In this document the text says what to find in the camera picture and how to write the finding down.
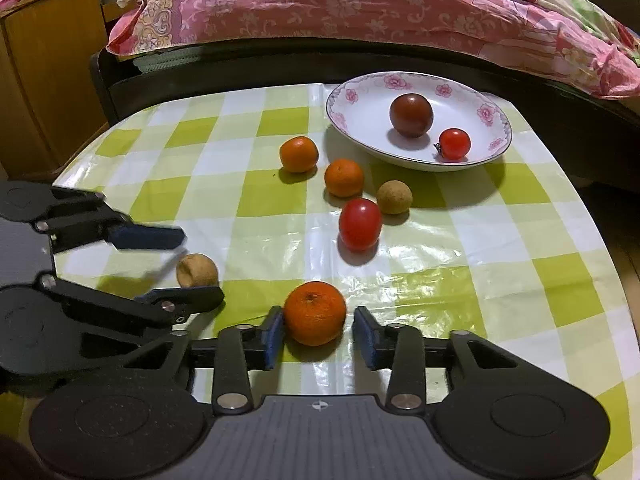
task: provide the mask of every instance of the red cherry tomato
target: red cherry tomato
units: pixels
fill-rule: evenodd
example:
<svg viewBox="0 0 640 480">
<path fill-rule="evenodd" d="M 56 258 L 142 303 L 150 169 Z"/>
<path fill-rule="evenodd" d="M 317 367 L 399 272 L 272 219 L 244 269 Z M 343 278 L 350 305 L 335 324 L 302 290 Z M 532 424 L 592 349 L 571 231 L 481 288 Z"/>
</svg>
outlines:
<svg viewBox="0 0 640 480">
<path fill-rule="evenodd" d="M 471 139 L 465 130 L 449 128 L 440 134 L 440 139 L 435 146 L 444 158 L 460 160 L 471 149 Z"/>
<path fill-rule="evenodd" d="M 349 250 L 366 251 L 378 241 L 382 229 L 382 214 L 371 200 L 355 198 L 342 208 L 338 226 L 340 238 Z"/>
</svg>

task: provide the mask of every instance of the orange fruit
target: orange fruit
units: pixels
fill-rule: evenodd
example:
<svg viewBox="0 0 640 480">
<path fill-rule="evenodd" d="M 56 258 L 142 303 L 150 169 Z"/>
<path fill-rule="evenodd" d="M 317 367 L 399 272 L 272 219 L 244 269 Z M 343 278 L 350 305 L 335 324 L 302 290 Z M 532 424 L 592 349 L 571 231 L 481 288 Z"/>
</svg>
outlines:
<svg viewBox="0 0 640 480">
<path fill-rule="evenodd" d="M 364 173 L 357 162 L 339 158 L 326 168 L 324 184 L 332 195 L 347 198 L 362 192 Z"/>
<path fill-rule="evenodd" d="M 325 282 L 295 288 L 282 310 L 290 336 L 307 346 L 320 346 L 338 337 L 347 316 L 342 294 Z"/>
<path fill-rule="evenodd" d="M 291 173 L 305 173 L 318 162 L 318 147 L 308 137 L 294 137 L 280 147 L 280 161 Z"/>
</svg>

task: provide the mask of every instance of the floral plate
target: floral plate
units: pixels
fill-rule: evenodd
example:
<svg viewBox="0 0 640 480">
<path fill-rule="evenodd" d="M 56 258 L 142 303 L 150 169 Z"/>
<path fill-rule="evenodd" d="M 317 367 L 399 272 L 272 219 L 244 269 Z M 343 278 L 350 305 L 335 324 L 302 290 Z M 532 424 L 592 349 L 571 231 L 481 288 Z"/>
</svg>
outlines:
<svg viewBox="0 0 640 480">
<path fill-rule="evenodd" d="M 433 107 L 433 126 L 417 139 L 396 132 L 389 107 L 402 94 L 417 93 Z M 494 160 L 511 144 L 507 116 L 488 97 L 455 81 L 415 72 L 377 72 L 336 87 L 326 101 L 336 129 L 374 156 L 424 171 L 455 171 Z M 443 130 L 460 128 L 471 150 L 458 161 L 445 160 L 434 144 Z"/>
</svg>

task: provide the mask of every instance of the tablecloth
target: tablecloth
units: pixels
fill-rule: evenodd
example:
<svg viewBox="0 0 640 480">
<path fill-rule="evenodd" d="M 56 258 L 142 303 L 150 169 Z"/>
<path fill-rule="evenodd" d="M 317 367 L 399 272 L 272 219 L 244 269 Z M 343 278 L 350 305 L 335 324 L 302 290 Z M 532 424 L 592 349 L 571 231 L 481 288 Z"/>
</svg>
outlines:
<svg viewBox="0 0 640 480">
<path fill-rule="evenodd" d="M 186 250 L 216 262 L 226 306 L 190 319 L 193 333 L 257 324 L 300 283 L 330 282 L 350 313 L 362 304 L 380 322 L 426 336 L 472 330 L 583 388 L 612 423 L 600 478 L 640 478 L 640 354 L 625 295 L 587 209 L 524 118 L 494 97 L 514 131 L 501 160 L 412 171 L 371 158 L 329 126 L 331 88 L 248 89 L 143 110 L 100 136 L 56 183 L 100 190 L 135 221 L 179 225 Z M 297 135 L 320 152 L 310 178 L 280 169 L 278 149 Z M 328 195 L 323 174 L 339 157 L 362 165 L 365 196 L 391 179 L 412 188 L 410 214 L 385 218 L 375 254 L 337 243 L 344 201 Z M 66 279 L 133 297 L 177 286 L 180 256 L 94 244 L 59 254 L 56 265 Z M 381 394 L 388 372 L 369 372 L 354 355 L 351 321 L 336 344 L 287 343 L 276 371 L 252 374 L 256 394 Z M 211 374 L 198 373 L 197 398 L 210 394 Z M 431 400 L 446 394 L 437 371 L 428 385 Z"/>
</svg>

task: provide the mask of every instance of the pink bedspread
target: pink bedspread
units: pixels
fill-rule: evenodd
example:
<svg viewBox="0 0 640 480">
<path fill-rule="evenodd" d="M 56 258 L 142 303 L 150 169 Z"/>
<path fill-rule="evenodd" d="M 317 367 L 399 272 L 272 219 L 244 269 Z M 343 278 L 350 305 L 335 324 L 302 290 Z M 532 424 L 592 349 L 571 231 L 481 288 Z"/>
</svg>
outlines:
<svg viewBox="0 0 640 480">
<path fill-rule="evenodd" d="M 146 0 L 116 24 L 108 50 L 291 36 L 446 48 L 601 98 L 640 95 L 640 69 L 614 45 L 517 0 Z"/>
</svg>

